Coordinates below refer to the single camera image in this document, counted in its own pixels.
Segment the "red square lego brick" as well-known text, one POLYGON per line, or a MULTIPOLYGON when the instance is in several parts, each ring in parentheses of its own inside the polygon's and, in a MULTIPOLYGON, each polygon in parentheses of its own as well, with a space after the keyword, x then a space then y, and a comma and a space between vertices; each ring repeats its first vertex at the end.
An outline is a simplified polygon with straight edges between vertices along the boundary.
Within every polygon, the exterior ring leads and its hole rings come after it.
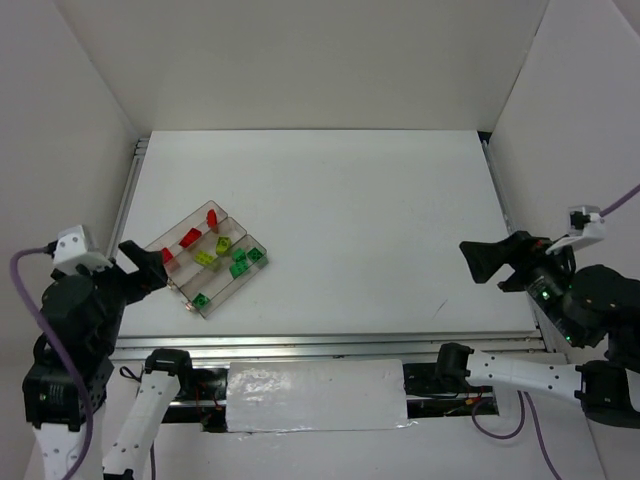
POLYGON ((163 265, 167 268, 174 269, 179 266, 176 256, 167 247, 161 249, 163 265))

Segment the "green curved lego brick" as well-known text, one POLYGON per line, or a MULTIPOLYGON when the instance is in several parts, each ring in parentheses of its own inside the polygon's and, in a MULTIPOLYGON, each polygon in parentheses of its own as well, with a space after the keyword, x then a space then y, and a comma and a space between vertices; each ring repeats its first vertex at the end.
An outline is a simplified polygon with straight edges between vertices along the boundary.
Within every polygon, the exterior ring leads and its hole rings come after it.
POLYGON ((258 262, 261 258, 264 257, 264 254, 261 250, 259 250, 258 248, 252 248, 251 250, 249 250, 246 254, 247 259, 251 262, 251 263, 256 263, 258 262))

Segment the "lime yellow long lego brick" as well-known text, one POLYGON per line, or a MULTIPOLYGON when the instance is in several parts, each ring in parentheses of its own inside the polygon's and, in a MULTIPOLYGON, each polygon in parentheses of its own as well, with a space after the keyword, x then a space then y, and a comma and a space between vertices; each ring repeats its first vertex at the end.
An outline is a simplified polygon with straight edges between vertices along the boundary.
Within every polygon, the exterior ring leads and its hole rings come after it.
POLYGON ((201 265, 203 267, 210 267, 216 262, 217 257, 206 251, 200 250, 194 255, 193 260, 198 265, 201 265))

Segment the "green square lego brick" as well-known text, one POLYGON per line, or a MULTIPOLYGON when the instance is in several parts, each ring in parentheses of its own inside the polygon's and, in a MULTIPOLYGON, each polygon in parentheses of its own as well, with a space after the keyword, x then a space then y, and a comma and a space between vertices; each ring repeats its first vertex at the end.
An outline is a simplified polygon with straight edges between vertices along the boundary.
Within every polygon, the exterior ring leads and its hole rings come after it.
POLYGON ((249 271, 249 264, 247 261, 242 260, 242 261, 238 261, 238 262, 234 262, 230 267, 229 267, 229 271, 230 274, 232 276, 233 279, 237 279, 240 276, 242 276, 243 274, 247 273, 249 271))

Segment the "green hollow lego brick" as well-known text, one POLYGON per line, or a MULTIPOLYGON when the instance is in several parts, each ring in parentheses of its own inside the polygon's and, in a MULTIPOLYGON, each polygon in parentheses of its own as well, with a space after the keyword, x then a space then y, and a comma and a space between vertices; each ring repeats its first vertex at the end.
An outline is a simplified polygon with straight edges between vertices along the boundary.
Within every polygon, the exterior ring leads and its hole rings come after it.
POLYGON ((202 293, 198 293, 196 295, 196 297, 193 299, 192 304, 194 307, 196 307, 197 309, 202 309, 204 308, 208 303, 210 302, 210 299, 202 294, 202 293))

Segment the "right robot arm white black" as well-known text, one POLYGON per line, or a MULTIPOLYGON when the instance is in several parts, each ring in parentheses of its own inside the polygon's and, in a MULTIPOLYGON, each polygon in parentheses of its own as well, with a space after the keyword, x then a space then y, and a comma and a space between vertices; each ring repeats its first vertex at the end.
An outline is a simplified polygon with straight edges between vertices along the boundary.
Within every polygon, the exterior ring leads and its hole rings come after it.
POLYGON ((600 359, 581 364, 543 365, 508 359, 459 343, 439 349, 435 376, 451 386, 512 387, 577 405, 590 420, 636 429, 639 426, 639 282, 603 264, 579 268, 575 251, 594 237, 557 240, 517 231, 459 248, 472 279, 487 283, 502 267, 504 293, 525 293, 572 350, 607 345, 600 359))

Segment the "green lego brick with print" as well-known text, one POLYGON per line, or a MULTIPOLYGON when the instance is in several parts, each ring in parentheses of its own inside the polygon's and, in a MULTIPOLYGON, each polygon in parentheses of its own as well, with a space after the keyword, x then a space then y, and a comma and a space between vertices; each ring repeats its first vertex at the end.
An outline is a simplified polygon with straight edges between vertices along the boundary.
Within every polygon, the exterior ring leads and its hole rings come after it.
POLYGON ((237 248, 231 253, 231 258, 234 263, 245 262, 247 259, 246 251, 243 248, 237 248))

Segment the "red lego plate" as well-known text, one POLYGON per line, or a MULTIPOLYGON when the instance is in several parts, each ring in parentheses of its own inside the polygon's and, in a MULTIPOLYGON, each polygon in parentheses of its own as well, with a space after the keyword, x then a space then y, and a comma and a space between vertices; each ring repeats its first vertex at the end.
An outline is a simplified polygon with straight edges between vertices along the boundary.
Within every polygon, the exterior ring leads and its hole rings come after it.
POLYGON ((210 209, 206 214, 207 226, 210 229, 214 229, 218 225, 218 215, 215 209, 210 209))

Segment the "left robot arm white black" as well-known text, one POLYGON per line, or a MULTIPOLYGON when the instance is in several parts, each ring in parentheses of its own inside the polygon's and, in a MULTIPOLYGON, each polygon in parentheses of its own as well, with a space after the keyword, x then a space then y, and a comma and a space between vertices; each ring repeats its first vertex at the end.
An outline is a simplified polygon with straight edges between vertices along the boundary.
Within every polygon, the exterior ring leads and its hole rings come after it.
POLYGON ((174 400, 193 384, 188 352, 156 349, 138 375, 138 393, 109 452, 99 433, 111 355, 127 306, 163 288, 160 251, 133 241, 119 249, 136 269, 125 272, 114 259, 72 233, 44 247, 16 253, 10 274, 41 334, 22 391, 48 479, 141 479, 162 420, 174 400))

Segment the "red curved lego brick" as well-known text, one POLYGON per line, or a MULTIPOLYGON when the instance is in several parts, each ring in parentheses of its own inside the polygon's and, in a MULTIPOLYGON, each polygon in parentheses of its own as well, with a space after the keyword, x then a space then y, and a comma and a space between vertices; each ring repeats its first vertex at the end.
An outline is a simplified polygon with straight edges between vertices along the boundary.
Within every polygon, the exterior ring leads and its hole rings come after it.
POLYGON ((189 248, 192 244, 194 244, 197 240, 202 237, 202 232, 197 228, 191 228, 184 237, 179 241, 179 245, 183 249, 189 248))

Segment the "lime small lego brick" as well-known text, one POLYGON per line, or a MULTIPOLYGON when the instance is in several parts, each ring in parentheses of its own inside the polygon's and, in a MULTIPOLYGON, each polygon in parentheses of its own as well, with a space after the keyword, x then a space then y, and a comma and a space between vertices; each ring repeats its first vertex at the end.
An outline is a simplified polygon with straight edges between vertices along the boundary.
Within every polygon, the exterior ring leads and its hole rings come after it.
POLYGON ((216 241, 215 253, 217 256, 225 256, 230 253, 233 241, 228 236, 219 236, 216 241))

